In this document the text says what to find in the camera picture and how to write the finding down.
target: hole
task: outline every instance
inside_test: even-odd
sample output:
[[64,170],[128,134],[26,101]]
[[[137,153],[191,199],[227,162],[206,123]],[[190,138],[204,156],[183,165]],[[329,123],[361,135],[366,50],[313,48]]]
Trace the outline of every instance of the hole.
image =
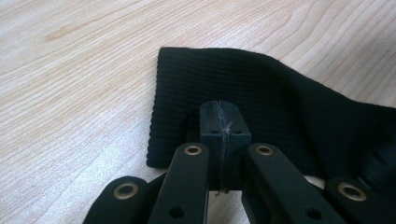
[[305,214],[307,216],[309,216],[310,218],[314,219],[314,220],[320,220],[321,219],[321,213],[319,212],[318,209],[315,208],[307,208],[305,210]]
[[131,193],[132,191],[134,191],[134,187],[124,186],[124,187],[120,188],[119,193],[120,194],[128,194],[128,193]]
[[357,187],[348,184],[348,183],[340,183],[337,187],[338,191],[347,197],[348,199],[355,202],[363,202],[367,199],[366,194],[363,190],[358,189]]
[[265,147],[265,146],[257,147],[256,151],[264,156],[270,156],[274,154],[274,151],[270,147]]
[[202,149],[198,146],[190,146],[190,147],[186,147],[184,149],[184,153],[186,153],[187,155],[190,156],[196,156],[198,154],[201,154]]
[[169,216],[172,218],[184,217],[184,208],[182,206],[175,206],[169,211]]
[[139,187],[133,182],[127,182],[118,185],[113,192],[113,195],[116,199],[125,200],[129,199],[136,195]]
[[196,147],[190,147],[190,148],[188,149],[188,151],[189,151],[190,153],[196,153],[196,152],[198,152],[198,148],[196,148]]
[[345,191],[348,195],[350,195],[350,196],[352,196],[352,197],[360,197],[360,196],[361,196],[357,190],[352,189],[352,188],[346,187],[346,188],[344,188],[344,191]]
[[233,134],[240,134],[240,133],[242,133],[242,132],[241,132],[240,130],[232,130],[231,133],[233,133]]

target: wood grain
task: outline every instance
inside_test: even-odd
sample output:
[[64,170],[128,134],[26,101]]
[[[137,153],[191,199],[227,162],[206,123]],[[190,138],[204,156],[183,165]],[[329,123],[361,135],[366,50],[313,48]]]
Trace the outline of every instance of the wood grain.
[[[146,167],[160,47],[279,59],[360,102],[396,107],[395,1],[1,1],[0,222],[81,223]],[[209,223],[248,223],[238,192]]]

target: black mechanical device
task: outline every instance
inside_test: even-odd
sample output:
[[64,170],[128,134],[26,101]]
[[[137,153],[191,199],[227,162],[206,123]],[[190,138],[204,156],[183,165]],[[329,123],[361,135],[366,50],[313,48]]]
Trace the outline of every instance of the black mechanical device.
[[176,149],[153,181],[111,182],[84,223],[206,223],[210,190],[242,190],[250,223],[395,223],[390,205],[357,180],[336,178],[319,189],[275,146],[251,143],[236,105],[200,106],[200,134]]

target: black fabric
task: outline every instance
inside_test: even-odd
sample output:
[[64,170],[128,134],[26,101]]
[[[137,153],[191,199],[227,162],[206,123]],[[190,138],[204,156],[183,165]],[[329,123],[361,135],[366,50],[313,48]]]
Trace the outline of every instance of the black fabric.
[[208,101],[239,107],[253,142],[280,148],[305,175],[361,174],[396,139],[396,109],[357,103],[279,61],[239,49],[160,50],[147,165],[164,168]]

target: wooden table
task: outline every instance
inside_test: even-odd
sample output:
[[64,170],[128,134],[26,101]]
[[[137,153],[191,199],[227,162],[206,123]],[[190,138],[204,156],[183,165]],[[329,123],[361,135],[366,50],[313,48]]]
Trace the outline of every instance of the wooden table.
[[[1,1],[0,223],[81,223],[146,166],[160,47],[279,59],[360,102],[396,106],[396,1]],[[247,223],[240,193],[208,223]]]

